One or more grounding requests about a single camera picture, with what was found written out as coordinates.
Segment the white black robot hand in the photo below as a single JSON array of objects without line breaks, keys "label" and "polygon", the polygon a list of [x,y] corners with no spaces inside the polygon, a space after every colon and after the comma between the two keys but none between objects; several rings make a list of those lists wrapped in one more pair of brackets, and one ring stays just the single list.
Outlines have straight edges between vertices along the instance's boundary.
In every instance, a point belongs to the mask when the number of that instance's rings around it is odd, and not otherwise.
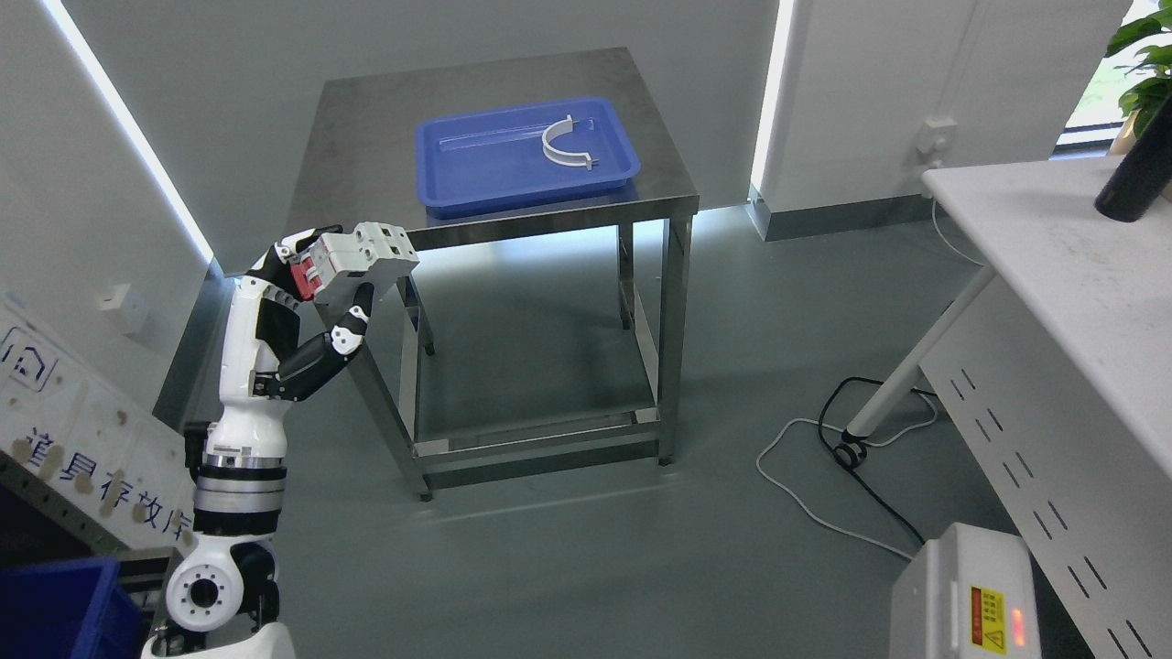
[{"label": "white black robot hand", "polygon": [[298,288],[293,263],[327,233],[328,225],[272,243],[232,293],[223,334],[219,400],[222,417],[209,428],[202,464],[271,469],[288,453],[284,417],[354,359],[364,345],[374,288],[360,284],[339,321],[300,342],[297,307],[311,295]]}]

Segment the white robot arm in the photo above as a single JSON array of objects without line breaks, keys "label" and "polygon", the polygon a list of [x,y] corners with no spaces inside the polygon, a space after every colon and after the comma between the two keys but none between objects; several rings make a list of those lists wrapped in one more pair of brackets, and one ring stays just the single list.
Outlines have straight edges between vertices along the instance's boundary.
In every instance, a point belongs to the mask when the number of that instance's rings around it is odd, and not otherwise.
[{"label": "white robot arm", "polygon": [[195,546],[164,587],[165,619],[142,658],[293,658],[279,621],[279,525],[288,468],[282,458],[190,458]]}]

